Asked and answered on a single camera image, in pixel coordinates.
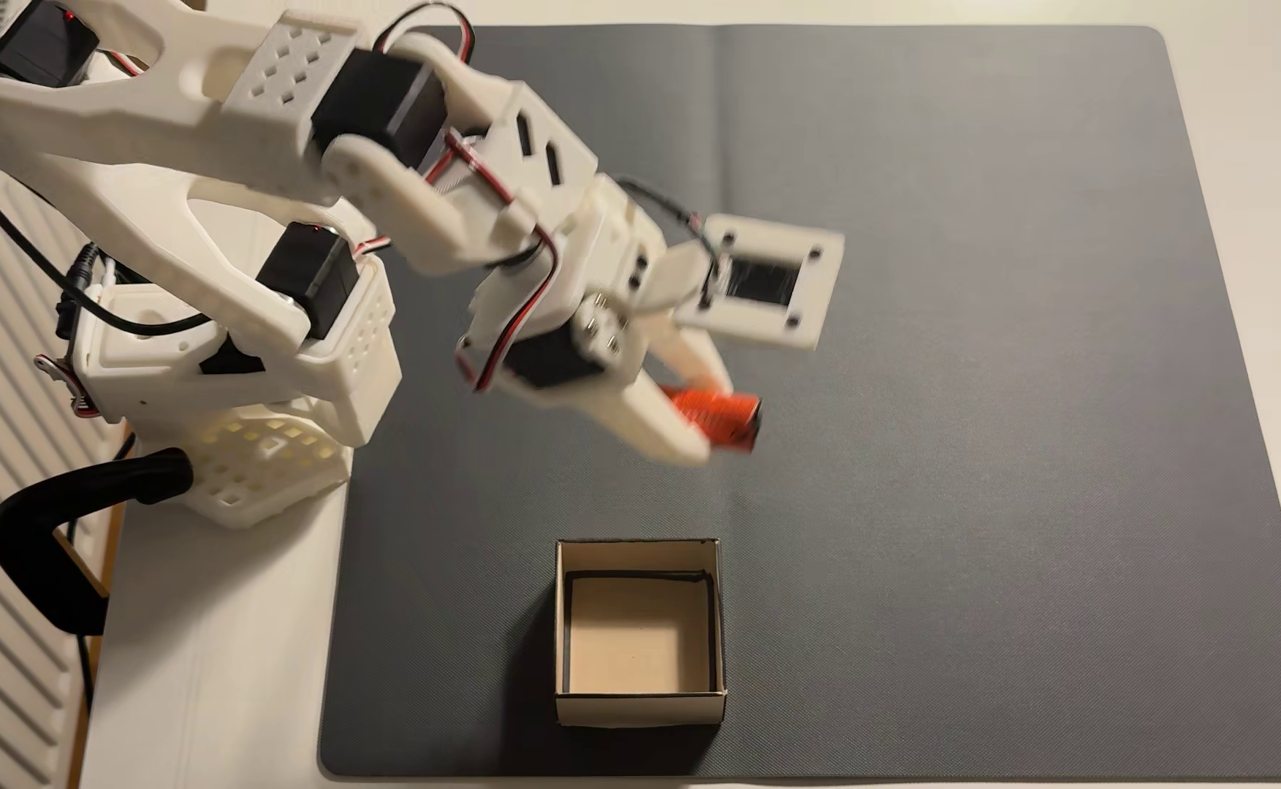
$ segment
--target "orange object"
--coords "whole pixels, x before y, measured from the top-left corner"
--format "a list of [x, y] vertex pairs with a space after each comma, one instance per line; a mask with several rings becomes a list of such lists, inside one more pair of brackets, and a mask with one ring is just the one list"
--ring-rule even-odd
[[722, 450], [751, 452], [756, 432], [762, 427], [762, 398], [753, 394], [721, 394], [706, 388], [660, 386], [703, 435]]

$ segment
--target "perforated white base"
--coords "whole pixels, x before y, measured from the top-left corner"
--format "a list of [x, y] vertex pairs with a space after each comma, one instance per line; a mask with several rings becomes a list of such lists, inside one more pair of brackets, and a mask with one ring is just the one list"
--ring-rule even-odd
[[[347, 480], [352, 457], [313, 421], [260, 406], [224, 411], [199, 433], [163, 444], [181, 446], [193, 462], [193, 488], [169, 501], [234, 529]], [[145, 452], [156, 448], [149, 442]]]

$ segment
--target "white 3d-printed robot arm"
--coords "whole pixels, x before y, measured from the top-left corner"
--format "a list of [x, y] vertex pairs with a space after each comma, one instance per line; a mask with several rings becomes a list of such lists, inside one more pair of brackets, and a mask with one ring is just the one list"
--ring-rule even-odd
[[[227, 482], [227, 457], [328, 464], [319, 487], [346, 476], [347, 448], [369, 439], [401, 371], [375, 256], [333, 269], [345, 297], [324, 318], [304, 293], [273, 288], [265, 268], [252, 275], [227, 260], [192, 199], [332, 233], [304, 231], [311, 246], [356, 248], [382, 232], [424, 274], [491, 266], [456, 354], [475, 389], [497, 382], [539, 406], [576, 407], [669, 464], [702, 464], [710, 437], [642, 369], [647, 352], [685, 386], [721, 394], [731, 382], [706, 330], [816, 343], [839, 236], [721, 218], [721, 229], [690, 227], [702, 242], [670, 247], [524, 82], [475, 72], [428, 35], [378, 54], [356, 47], [355, 24], [297, 12], [265, 29], [177, 0], [60, 6], [100, 46], [149, 68], [68, 87], [0, 76], [0, 169], [154, 282], [96, 284], [102, 306], [214, 321], [140, 338], [82, 320], [70, 365], [105, 419], [129, 419], [145, 443], [216, 450], [193, 452], [206, 483], [188, 501], [220, 523], [246, 525], [292, 498], [284, 483]], [[382, 101], [378, 88], [397, 91], [388, 129], [356, 117]], [[442, 127], [448, 147], [428, 181], [416, 170], [423, 133], [428, 143]], [[227, 450], [240, 447], [224, 446], [232, 434], [256, 453]], [[257, 496], [268, 489], [277, 496]]]

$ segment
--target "black handle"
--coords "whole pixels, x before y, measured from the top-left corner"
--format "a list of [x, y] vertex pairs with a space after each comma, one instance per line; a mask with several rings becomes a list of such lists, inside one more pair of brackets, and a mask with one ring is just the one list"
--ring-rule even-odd
[[67, 634], [99, 637], [105, 631], [108, 590], [59, 529], [120, 501], [156, 505], [192, 485], [193, 465], [173, 447], [24, 487], [0, 505], [1, 569], [53, 625]]

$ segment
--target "black cable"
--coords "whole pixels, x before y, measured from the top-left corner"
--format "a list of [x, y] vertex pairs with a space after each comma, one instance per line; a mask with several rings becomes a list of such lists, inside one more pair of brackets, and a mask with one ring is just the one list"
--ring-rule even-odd
[[649, 202], [666, 209], [679, 224], [684, 224], [684, 229], [688, 231], [690, 236], [703, 245], [703, 248], [708, 252], [708, 275], [703, 278], [703, 289], [699, 293], [699, 306], [707, 309], [708, 305], [712, 305], [714, 298], [708, 295], [708, 286], [717, 278], [719, 274], [719, 250], [703, 233], [703, 218], [699, 215], [699, 211], [690, 210], [684, 205], [680, 205], [680, 201], [671, 199], [665, 192], [661, 192], [649, 184], [644, 184], [629, 175], [612, 175], [611, 179], [626, 193], [640, 195], [643, 199], [649, 200]]
[[60, 274], [60, 269], [51, 265], [51, 261], [45, 259], [41, 250], [35, 248], [35, 245], [22, 234], [22, 231], [18, 231], [18, 225], [13, 224], [1, 209], [0, 227], [1, 231], [10, 237], [12, 242], [15, 242], [18, 247], [22, 247], [22, 251], [27, 254], [27, 257], [32, 259], [32, 263], [41, 269], [42, 274], [59, 284], [60, 291], [64, 291], [72, 300], [74, 300], [74, 304], [81, 305], [82, 309], [85, 309], [88, 314], [92, 314], [95, 318], [113, 325], [114, 329], [119, 329], [120, 332], [127, 332], [129, 334], [142, 334], [145, 337], [161, 337], [164, 334], [187, 332], [188, 329], [193, 329], [197, 325], [210, 321], [210, 318], [205, 314], [193, 314], [191, 318], [173, 320], [169, 323], [137, 323], [120, 318], [117, 314], [111, 314], [105, 307], [101, 307], [94, 298], [85, 295], [85, 291], [77, 288], [74, 283], [65, 278], [64, 274]]
[[371, 42], [371, 49], [384, 51], [386, 40], [392, 36], [392, 31], [395, 31], [398, 24], [402, 24], [410, 17], [420, 14], [420, 12], [432, 6], [451, 9], [451, 13], [453, 13], [455, 18], [459, 19], [461, 27], [460, 35], [464, 37], [464, 40], [460, 41], [460, 60], [469, 64], [470, 58], [474, 58], [474, 26], [469, 23], [469, 17], [465, 15], [465, 12], [456, 9], [456, 6], [451, 6], [450, 3], [442, 3], [439, 0], [427, 0], [425, 3], [418, 3], [410, 9], [405, 9], [401, 17], [393, 19], [392, 24], [386, 26], [386, 29], [378, 33], [377, 41]]
[[666, 209], [679, 224], [684, 224], [684, 229], [688, 231], [690, 236], [703, 245], [703, 248], [708, 251], [708, 257], [714, 259], [715, 265], [717, 264], [719, 250], [715, 248], [714, 242], [703, 234], [703, 218], [699, 215], [698, 210], [685, 207], [680, 204], [680, 201], [671, 199], [665, 192], [643, 183], [643, 181], [637, 181], [630, 175], [612, 175], [611, 179], [617, 187], [625, 190], [626, 192], [632, 195], [640, 195], [643, 199], [649, 200], [649, 202]]
[[74, 637], [74, 646], [81, 651], [81, 674], [85, 675], [85, 715], [95, 708], [95, 672], [90, 669], [90, 647], [85, 637]]
[[114, 453], [114, 459], [123, 460], [123, 457], [128, 457], [128, 453], [133, 451], [133, 442], [136, 441], [138, 441], [138, 437], [129, 433], [128, 437], [123, 439], [123, 443], [120, 443], [118, 452]]
[[[123, 457], [128, 457], [128, 453], [133, 451], [133, 442], [137, 439], [138, 437], [133, 432], [129, 432], [118, 448], [118, 452], [114, 453], [114, 459], [123, 460]], [[65, 524], [65, 539], [70, 544], [74, 544], [74, 521]], [[88, 713], [88, 710], [95, 708], [95, 672], [90, 670], [90, 648], [85, 643], [85, 637], [74, 637], [74, 646], [81, 651], [81, 674], [85, 678], [85, 710]]]

